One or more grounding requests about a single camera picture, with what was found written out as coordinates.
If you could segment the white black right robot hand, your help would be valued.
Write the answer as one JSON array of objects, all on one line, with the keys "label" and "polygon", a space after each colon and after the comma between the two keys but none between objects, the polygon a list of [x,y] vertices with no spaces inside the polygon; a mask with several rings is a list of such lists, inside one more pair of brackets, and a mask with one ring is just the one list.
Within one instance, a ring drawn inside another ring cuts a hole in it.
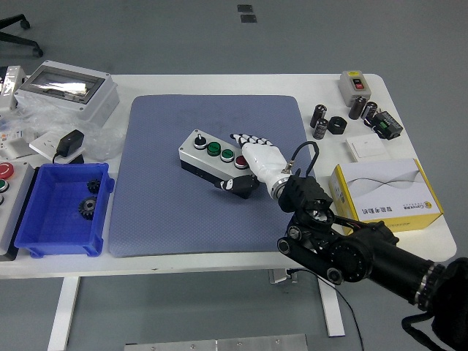
[{"label": "white black right robot hand", "polygon": [[231,134],[230,137],[241,147],[252,175],[218,181],[215,187],[232,193],[245,193],[255,190],[262,183],[266,185],[270,197],[278,200],[291,175],[290,166],[287,166],[281,151],[263,137],[247,134]]}]

